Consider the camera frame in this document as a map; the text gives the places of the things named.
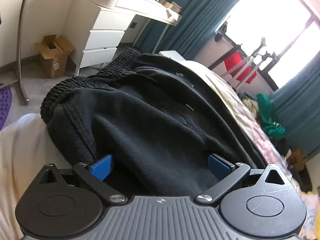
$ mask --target window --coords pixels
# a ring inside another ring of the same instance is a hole
[[[226,35],[250,55],[266,38],[266,50],[283,54],[273,66],[268,58],[260,70],[280,88],[293,78],[320,50],[320,29],[299,0],[240,0],[230,12]],[[255,58],[254,63],[261,61]]]

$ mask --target triangular cutout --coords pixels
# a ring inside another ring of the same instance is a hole
[[[39,184],[47,184],[47,183],[53,183],[57,182],[57,179],[53,172],[51,170],[48,170],[45,172],[45,174],[42,176]]]
[[[266,178],[265,182],[284,185],[284,181],[281,179],[279,173],[276,170],[271,170],[269,172],[268,177]]]

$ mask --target metal clothes rack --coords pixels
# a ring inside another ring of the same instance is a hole
[[[21,40],[22,40],[22,26],[23,26],[25,11],[26,11],[26,5],[27,5],[27,0],[22,0],[20,16],[19,16],[18,36],[17,36],[17,65],[15,66],[16,79],[11,79],[9,82],[6,82],[2,86],[2,87],[5,87],[18,82],[25,105],[29,103],[29,98],[22,84],[22,77],[21,77]]]

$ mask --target blue gripper pad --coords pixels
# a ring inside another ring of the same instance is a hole
[[[89,167],[90,174],[99,180],[104,180],[113,170],[113,156],[111,154],[104,156]]]
[[[236,169],[236,167],[233,164],[222,159],[216,154],[209,156],[208,168],[218,180],[223,180],[226,176],[228,176],[231,172],[233,172]]]

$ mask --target teal curtain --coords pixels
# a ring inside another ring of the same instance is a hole
[[[308,158],[320,152],[320,52],[271,97],[279,123],[293,149]]]
[[[174,1],[183,8],[183,18],[177,26],[170,26],[158,51],[176,50],[184,58],[193,59],[239,0],[168,1]],[[164,27],[164,23],[151,21],[137,41],[136,47],[144,53],[150,53]]]

